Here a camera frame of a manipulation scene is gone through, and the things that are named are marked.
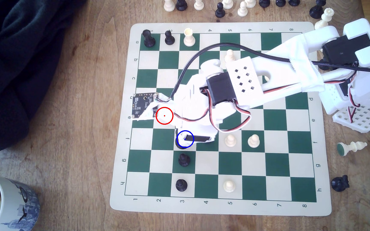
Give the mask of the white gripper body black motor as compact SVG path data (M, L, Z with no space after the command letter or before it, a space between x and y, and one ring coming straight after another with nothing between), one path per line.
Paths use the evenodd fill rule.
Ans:
M238 105L229 74L220 67L218 59L203 63L201 71L186 84L180 84L174 94L175 119L199 125L210 125L219 132L234 132L251 120L248 110ZM231 129L220 129L225 118L238 111L248 117Z

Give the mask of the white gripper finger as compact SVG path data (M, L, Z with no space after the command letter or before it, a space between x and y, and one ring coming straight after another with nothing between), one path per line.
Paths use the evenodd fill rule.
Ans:
M181 128L178 130L178 144L209 143L215 140L218 131L214 128Z
M173 125L176 129L213 129L208 108L202 110L174 109Z

